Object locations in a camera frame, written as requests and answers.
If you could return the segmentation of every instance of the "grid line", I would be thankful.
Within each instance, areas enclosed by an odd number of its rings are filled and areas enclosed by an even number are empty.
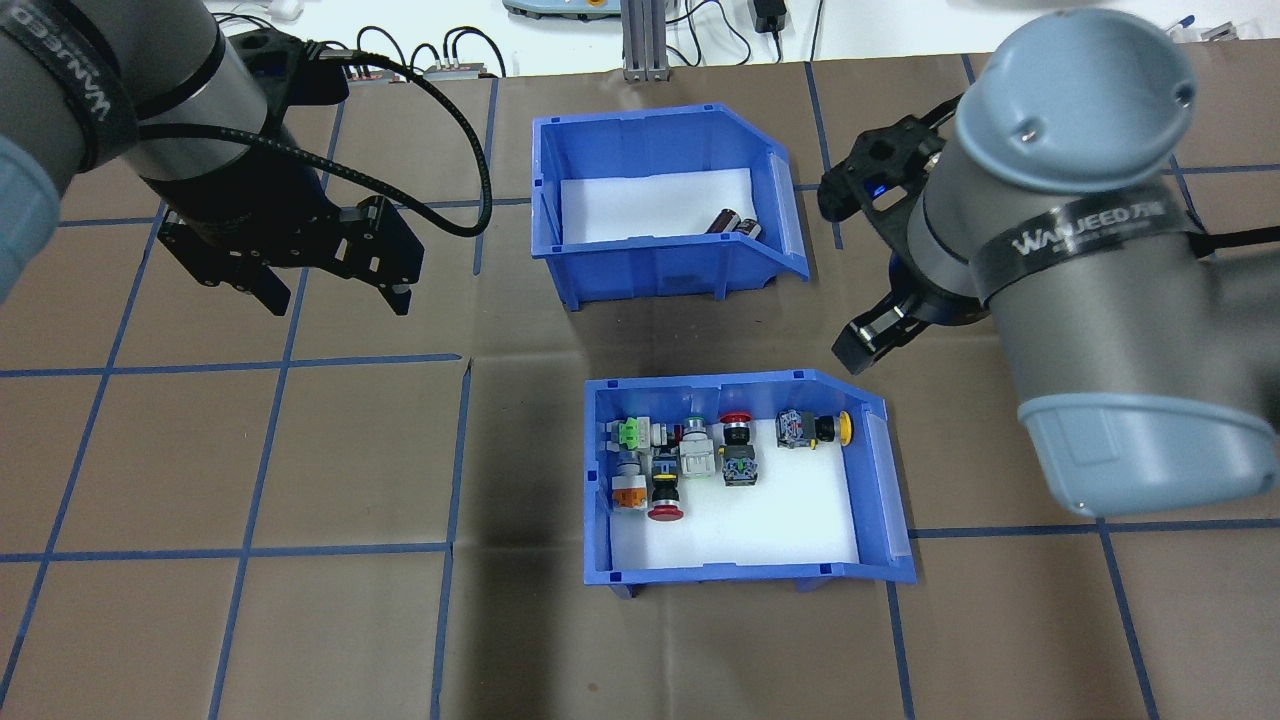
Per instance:
[[[1196,223],[1204,227],[1204,222],[1201,220],[1199,213],[1196,211],[1196,202],[1192,200],[1192,191],[1187,187],[1187,178],[1183,176],[1181,167],[1178,165],[1178,156],[1169,156],[1169,169],[1174,173],[1174,182],[1178,183],[1178,190],[1183,193],[1183,201],[1187,204],[1187,211],[1192,214]]]
[[[1252,518],[1238,520],[1165,520],[1137,523],[1107,523],[1107,532],[1116,533],[1178,533],[1212,530],[1274,530],[1280,529],[1280,518]],[[911,539],[966,539],[1010,538],[1044,536],[1091,536],[1098,533],[1097,524],[1082,525],[996,525],[972,528],[915,528],[908,530]],[[251,557],[330,556],[330,555],[387,555],[401,552],[444,552],[448,542],[374,543],[374,544],[319,544],[252,547]],[[201,560],[209,557],[239,557],[239,548],[172,548],[172,550],[86,550],[52,552],[50,562],[111,561],[111,560]],[[0,564],[38,562],[42,552],[0,553]]]
[[[338,149],[338,133],[342,129],[342,118],[346,113],[346,101],[338,105],[334,113],[333,128],[329,132],[328,158],[333,160]],[[320,178],[321,192],[329,188],[329,173]],[[244,536],[241,541],[238,562],[236,564],[236,584],[232,587],[230,607],[227,611],[227,625],[223,629],[223,643],[218,652],[218,670],[214,674],[214,689],[209,700],[209,720],[218,720],[221,708],[223,689],[227,684],[227,666],[230,662],[232,643],[236,639],[236,621],[239,618],[239,605],[244,592],[244,575],[248,571],[248,561],[253,547],[253,530],[257,527],[257,514],[262,503],[262,488],[266,484],[266,471],[271,462],[271,448],[275,445],[275,432],[279,427],[280,405],[284,402],[284,387],[289,379],[289,364],[293,359],[293,343],[298,334],[298,319],[302,316],[302,304],[306,300],[308,268],[302,268],[298,275],[298,290],[293,295],[293,313],[289,316],[289,331],[284,337],[284,350],[280,352],[279,374],[275,379],[275,392],[271,397],[271,411],[266,420],[266,432],[262,439],[262,455],[259,459],[257,477],[253,479],[253,495],[250,498],[248,519],[244,521]]]
[[[1274,173],[1280,165],[1207,165],[1201,168],[1178,168],[1184,176],[1220,176],[1231,173]]]
[[[293,368],[329,368],[344,365],[398,365],[416,363],[452,363],[462,356],[454,352],[434,352],[420,355],[364,355],[349,357],[310,357],[291,360]],[[193,365],[133,365],[124,368],[31,368],[24,370],[0,370],[0,378],[51,378],[69,375],[164,375],[178,373],[230,373],[239,370],[278,370],[279,360],[257,363],[207,363]]]
[[[969,81],[969,85],[978,82],[978,74],[973,72],[973,60],[968,53],[960,55],[960,63],[964,65],[964,77]]]
[[[822,101],[818,99],[818,81],[813,77],[813,63],[804,64],[804,76],[809,82],[809,102],[813,105],[813,122],[818,129],[818,150],[822,151],[823,174],[831,169],[831,152],[827,150],[827,126],[822,120]],[[831,223],[831,234],[836,238],[836,250],[845,249],[845,236],[840,231],[840,223]]]
[[[101,227],[101,225],[145,225],[154,222],[155,218],[100,218],[93,220],[63,220],[58,223],[60,228],[84,228],[84,227]]]
[[[1147,720],[1160,720],[1160,710],[1156,707],[1156,696],[1151,692],[1151,679],[1147,676],[1147,664],[1142,660],[1142,646],[1138,643],[1138,630],[1133,625],[1133,615],[1129,612],[1129,598],[1124,592],[1124,580],[1120,577],[1120,564],[1116,562],[1115,548],[1111,546],[1111,533],[1105,518],[1097,520],[1098,538],[1102,541],[1102,555],[1107,561],[1107,574],[1111,577],[1111,589],[1116,596],[1116,606],[1120,610],[1120,624],[1124,625],[1124,637],[1129,643],[1129,656],[1133,659],[1133,670],[1138,676],[1138,689],[1142,692],[1142,702],[1147,707]]]
[[[251,547],[250,557],[332,557],[338,555],[403,555],[444,552],[443,542],[406,542],[372,544],[303,544]],[[110,562],[116,560],[209,560],[214,557],[239,557],[238,547],[206,547],[175,550],[77,550],[54,552],[50,562]],[[10,552],[0,555],[0,564],[38,562],[42,552]]]
[[[915,720],[915,700],[911,697],[911,671],[906,664],[906,641],[902,637],[902,611],[897,605],[897,583],[884,583],[888,600],[888,621],[893,632],[893,657],[897,659],[897,684],[902,693],[902,717]]]
[[[93,436],[93,427],[97,424],[97,414],[102,409],[102,398],[106,396],[106,384],[110,380],[110,369],[115,365],[115,359],[120,354],[120,345],[124,342],[124,331],[129,325],[129,316],[133,314],[133,305],[138,299],[138,288],[142,286],[142,274],[147,269],[147,260],[151,258],[151,249],[155,246],[156,232],[164,219],[165,205],[161,202],[156,208],[156,214],[151,218],[151,229],[147,233],[147,242],[142,247],[142,259],[138,269],[133,273],[133,284],[129,287],[128,299],[124,301],[124,311],[120,314],[120,323],[111,340],[111,350],[106,355],[106,370],[97,383],[97,392],[93,395],[93,404],[90,406],[88,418],[84,420],[84,430],[81,433],[79,446],[76,448],[76,460],[72,462],[70,473],[67,477],[67,487],[63,489],[61,501],[58,505],[58,514],[54,516],[52,527],[49,530],[49,539],[45,542],[45,552],[36,570],[36,579],[31,585],[31,594],[27,598],[27,607],[23,610],[22,620],[18,624],[18,633],[14,637],[9,651],[9,660],[5,664],[4,676],[0,678],[0,710],[4,708],[5,698],[9,696],[9,687],[13,675],[18,669],[18,660],[22,656],[22,646],[27,641],[27,632],[31,629],[31,620],[36,614],[36,605],[40,602],[40,591],[45,585],[45,577],[49,574],[50,557],[58,544],[58,536],[61,533],[63,523],[67,519],[67,509],[70,507],[72,495],[76,492],[76,482],[79,479],[81,468],[84,464],[84,454],[88,451],[90,439]]]
[[[493,126],[498,117],[498,81],[489,81],[489,127],[484,132],[484,160],[493,168]],[[476,237],[475,255],[471,259],[471,277],[480,274],[480,265],[484,263],[484,236]]]
[[[458,537],[458,507],[462,501],[462,460],[466,452],[467,415],[471,409],[471,364],[462,373],[458,397],[458,432],[453,445],[453,492],[449,496],[449,525],[445,532],[444,571],[440,574],[440,603],[435,618],[435,660],[431,664],[431,720],[440,720],[440,693],[444,691],[444,639],[449,628],[449,597],[453,591],[453,543]]]

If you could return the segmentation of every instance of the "black cable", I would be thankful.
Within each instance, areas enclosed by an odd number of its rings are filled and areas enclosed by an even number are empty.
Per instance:
[[[477,35],[489,44],[489,49],[493,50],[494,56],[498,58],[498,70],[502,73],[502,77],[507,77],[507,61],[502,59],[502,50],[498,50],[498,44],[494,42],[492,37],[485,35],[484,31],[477,27],[462,26],[453,29],[458,31],[458,33],[453,36],[453,45],[449,47],[453,53],[454,60],[458,59],[458,41],[468,35]]]
[[[413,49],[413,51],[408,56],[408,67],[410,67],[410,69],[416,69],[417,68],[417,54],[421,53],[422,49],[430,50],[431,51],[431,56],[435,58],[435,64],[436,65],[440,64],[440,51],[436,50],[435,46],[431,45],[430,42],[421,42],[421,44],[419,44],[417,47]]]
[[[694,17],[694,13],[696,13],[698,10],[701,10],[703,5],[710,5],[712,3],[717,3],[718,4],[718,0],[703,0],[701,3],[699,3],[698,5],[695,5],[692,10],[687,10],[684,15],[680,15],[678,18],[673,18],[673,19],[667,20],[667,24],[673,26],[673,24],[678,23],[680,20],[687,20],[689,18]]]
[[[390,40],[392,41],[392,47],[396,49],[396,55],[398,55],[399,59],[401,59],[401,65],[408,67],[408,63],[404,60],[404,51],[401,50],[399,42],[396,42],[396,38],[392,37],[392,33],[387,32],[385,29],[383,29],[383,28],[380,28],[378,26],[365,26],[365,27],[360,28],[360,32],[356,33],[356,50],[364,50],[365,49],[360,44],[360,40],[365,36],[366,32],[370,32],[370,31],[380,32],[380,33],[383,33],[383,37],[385,37],[387,40]]]
[[[964,92],[929,110],[927,115],[920,118],[920,123],[928,126],[929,129],[938,129],[942,127],[942,123],[950,120],[956,114],[956,108],[960,106],[961,97],[964,97]]]
[[[694,64],[689,61],[689,58],[685,58],[685,54],[681,53],[680,50],[677,50],[676,47],[672,47],[671,45],[668,45],[667,46],[667,51],[668,53],[675,53],[676,56],[680,58],[680,61],[684,63],[686,67],[690,67],[690,68],[694,67]]]
[[[822,6],[827,0],[818,0],[818,17],[813,20],[813,42],[809,44],[809,61],[813,61],[818,53],[818,31],[822,29]]]
[[[716,3],[716,6],[721,9],[721,17],[724,18],[724,27],[727,27],[730,32],[732,32],[735,36],[737,36],[737,38],[742,41],[742,45],[746,46],[746,58],[742,58],[741,60],[739,60],[739,61],[736,61],[733,64],[735,65],[745,65],[745,64],[750,63],[751,61],[751,44],[748,42],[745,37],[742,37],[742,33],[740,33],[736,29],[733,29],[733,24],[728,22],[728,13],[724,12],[724,4],[721,3],[721,0],[704,0],[704,1],[705,3]]]
[[[252,26],[256,26],[259,29],[276,29],[275,26],[273,26],[268,20],[264,20],[262,18],[257,18],[253,15],[242,15],[239,13],[211,13],[211,14],[218,24],[228,23],[230,20],[243,20]]]
[[[691,4],[691,0],[685,0],[685,12],[686,13],[692,12],[689,8],[690,4]],[[694,50],[698,51],[698,59],[694,60],[694,64],[695,65],[701,65],[703,64],[703,44],[698,41],[698,26],[694,24],[692,18],[690,18],[690,20],[689,20],[687,24],[689,24],[689,37],[691,37],[694,40]]]
[[[680,15],[678,18],[672,18],[672,19],[667,20],[667,24],[676,24],[676,23],[678,23],[681,20],[689,20],[689,31],[690,31],[690,33],[692,33],[692,32],[695,32],[694,31],[694,20],[690,19],[690,18],[694,17],[694,13],[696,13],[698,10],[703,9],[707,5],[716,5],[717,8],[719,8],[719,10],[721,10],[721,18],[724,19],[724,27],[727,27],[728,31],[732,32],[735,37],[737,37],[739,40],[741,40],[742,41],[742,46],[746,47],[746,58],[742,58],[741,60],[739,60],[737,63],[733,63],[733,64],[735,65],[745,65],[749,61],[751,61],[751,44],[748,42],[745,37],[742,37],[742,33],[737,32],[737,29],[733,28],[733,23],[728,22],[728,13],[724,10],[724,5],[723,5],[723,3],[721,3],[721,0],[703,0],[701,3],[694,5],[694,8],[691,10],[689,10],[689,12],[686,12],[684,15]],[[698,38],[696,37],[694,38],[694,45],[698,45]],[[701,46],[698,46],[698,61],[701,63],[701,60],[703,60],[703,49],[701,49]]]
[[[480,145],[480,138],[476,137],[475,129],[471,123],[467,122],[466,117],[458,110],[443,92],[440,92],[434,85],[424,79],[417,73],[411,72],[404,65],[398,65],[396,61],[381,55],[372,55],[367,53],[355,53],[351,58],[321,58],[320,61],[334,61],[343,65],[372,65],[375,68],[383,68],[399,74],[403,74],[408,82],[425,90],[431,97],[434,97],[444,109],[453,117],[453,119],[462,128],[462,132],[467,136],[467,143],[471,146],[471,151],[476,158],[476,169],[480,173],[480,215],[471,227],[458,225],[451,222],[448,218],[440,215],[424,202],[419,201],[407,192],[399,190],[398,187],[383,182],[378,178],[370,177],[360,170],[348,168],[339,163],[334,163],[328,158],[307,152],[300,147],[292,145],[285,145],[278,140],[265,137],[253,132],[247,132],[236,128],[218,127],[218,126],[201,126],[189,123],[172,123],[172,124],[154,124],[143,126],[138,128],[140,140],[160,140],[172,137],[196,137],[205,140],[221,140],[227,142],[238,142],[241,145],[248,145],[252,147],[261,147],[273,152],[279,152],[282,155],[288,155],[296,160],[306,163],[317,170],[323,170],[337,176],[339,178],[351,181],[356,184],[364,186],[374,192],[385,195],[387,197],[404,205],[410,210],[417,213],[419,215],[426,218],[431,224],[458,237],[475,237],[489,227],[489,220],[493,217],[493,186],[489,179],[489,164],[484,158],[484,147]]]
[[[1187,233],[1187,238],[1190,240],[1192,250],[1197,258],[1207,258],[1215,251],[1228,247],[1248,247],[1251,245],[1280,242],[1280,225],[1222,234]]]

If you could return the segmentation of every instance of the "connector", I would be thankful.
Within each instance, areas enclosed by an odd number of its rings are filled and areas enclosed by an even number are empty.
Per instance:
[[[755,32],[769,35],[787,27],[786,0],[751,0],[750,5]]]

